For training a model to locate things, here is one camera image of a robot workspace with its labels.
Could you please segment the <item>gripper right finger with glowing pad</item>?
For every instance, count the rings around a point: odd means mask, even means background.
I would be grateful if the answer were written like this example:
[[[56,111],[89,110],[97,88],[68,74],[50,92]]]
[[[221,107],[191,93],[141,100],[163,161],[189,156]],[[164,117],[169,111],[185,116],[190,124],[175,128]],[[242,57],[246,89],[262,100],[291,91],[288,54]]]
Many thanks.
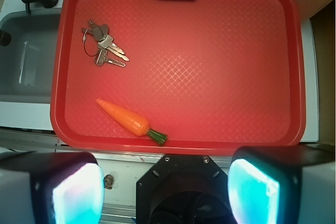
[[[335,223],[335,148],[240,147],[228,197],[237,223]]]

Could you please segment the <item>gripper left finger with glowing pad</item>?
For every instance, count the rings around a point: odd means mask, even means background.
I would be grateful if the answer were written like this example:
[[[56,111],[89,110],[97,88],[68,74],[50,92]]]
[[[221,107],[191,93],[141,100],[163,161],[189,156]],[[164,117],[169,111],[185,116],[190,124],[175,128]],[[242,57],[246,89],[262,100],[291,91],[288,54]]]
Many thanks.
[[[88,152],[1,153],[1,223],[99,223],[103,201]]]

